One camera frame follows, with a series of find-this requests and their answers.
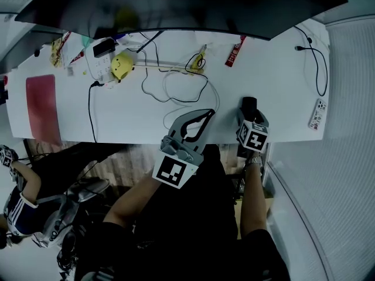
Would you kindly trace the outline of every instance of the desk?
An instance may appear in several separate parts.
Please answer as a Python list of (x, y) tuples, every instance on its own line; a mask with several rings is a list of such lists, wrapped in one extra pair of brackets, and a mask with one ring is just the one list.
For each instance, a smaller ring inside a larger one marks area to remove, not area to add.
[[(329, 68), (329, 37), (323, 24), (307, 20), (298, 25), (313, 38), (313, 47), (324, 55)], [(191, 31), (167, 31), (156, 39), (162, 63), (180, 63), (200, 50)], [(93, 59), (91, 44), (87, 49), (89, 62)], [(316, 65), (312, 53), (297, 52), (297, 45), (307, 46), (303, 35), (291, 28), (269, 42), (246, 38), (232, 68), (225, 62), (233, 45), (220, 46), (206, 53), (205, 75), (214, 84), (220, 96), (220, 109), (208, 138), (209, 143), (236, 143), (235, 114), (244, 96), (258, 99), (258, 109), (270, 122), (270, 142), (312, 141), (323, 138), (325, 118), (318, 131), (308, 128), (318, 93), (315, 89)], [(117, 47), (117, 52), (124, 48)], [(148, 64), (155, 63), (155, 46), (146, 47)], [(18, 69), (8, 74), (9, 100), (7, 109), (13, 136), (32, 138), (26, 104), (27, 77), (54, 74), (56, 78), (56, 103), (60, 134), (63, 141), (92, 142), (87, 112), (88, 88), (93, 83), (85, 58), (77, 61), (74, 77), (68, 77), (63, 68), (54, 68), (50, 61), (50, 48), (41, 50), (40, 56), (30, 57)], [(137, 55), (144, 64), (143, 53)], [(324, 63), (319, 62), (319, 88), (324, 89)], [(157, 97), (166, 98), (162, 90), (164, 73), (148, 70), (145, 89)], [(160, 143), (168, 133), (163, 117), (179, 108), (173, 102), (160, 103), (141, 90), (144, 69), (135, 69), (112, 90), (93, 88), (91, 109), (98, 142)], [(204, 79), (174, 74), (168, 77), (168, 91), (182, 100), (196, 96)], [(329, 87), (323, 100), (328, 104)], [(181, 109), (165, 119), (171, 126), (174, 119), (194, 109), (214, 108), (215, 96), (209, 86), (199, 102)]]

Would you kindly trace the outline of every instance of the yellow plush toy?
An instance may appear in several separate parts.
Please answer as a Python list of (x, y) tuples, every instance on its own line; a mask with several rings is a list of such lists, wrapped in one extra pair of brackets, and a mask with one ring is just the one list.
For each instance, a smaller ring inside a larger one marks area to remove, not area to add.
[(117, 54), (111, 62), (113, 75), (121, 81), (133, 69), (133, 59), (125, 52)]

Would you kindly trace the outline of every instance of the forearm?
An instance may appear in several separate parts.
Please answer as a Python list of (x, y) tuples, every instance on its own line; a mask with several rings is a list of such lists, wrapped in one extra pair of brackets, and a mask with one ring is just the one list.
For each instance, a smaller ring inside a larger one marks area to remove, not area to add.
[(246, 170), (244, 196), (241, 208), (241, 236), (251, 231), (266, 229), (266, 206), (260, 176), (260, 165), (250, 164)]
[(12, 167), (26, 180), (25, 188), (22, 191), (23, 197), (30, 203), (35, 204), (42, 185), (40, 177), (30, 167), (21, 162), (12, 162)]
[(104, 222), (113, 222), (124, 228), (130, 227), (160, 184), (152, 178), (152, 171), (149, 172), (116, 201), (105, 216)]

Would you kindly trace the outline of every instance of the black sleeve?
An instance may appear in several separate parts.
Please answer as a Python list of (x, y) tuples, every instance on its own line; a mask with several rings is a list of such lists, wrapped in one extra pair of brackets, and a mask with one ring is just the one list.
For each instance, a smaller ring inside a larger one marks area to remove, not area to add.
[(89, 230), (77, 251), (75, 281), (81, 281), (88, 272), (100, 268), (116, 268), (134, 260), (134, 235), (131, 231), (110, 222), (103, 222)]
[(250, 280), (290, 281), (287, 266), (268, 231), (259, 229), (249, 233), (240, 246)]

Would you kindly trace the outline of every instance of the leg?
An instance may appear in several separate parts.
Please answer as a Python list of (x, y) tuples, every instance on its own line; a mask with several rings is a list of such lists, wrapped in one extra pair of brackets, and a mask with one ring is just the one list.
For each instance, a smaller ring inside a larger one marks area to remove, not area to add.
[(237, 238), (234, 187), (220, 162), (219, 148), (207, 145), (196, 176), (181, 188), (162, 184), (137, 219), (138, 242), (186, 237), (195, 241)]
[(102, 162), (126, 147), (114, 143), (79, 143), (36, 161), (32, 169), (42, 179), (38, 198), (62, 194), (90, 162)]

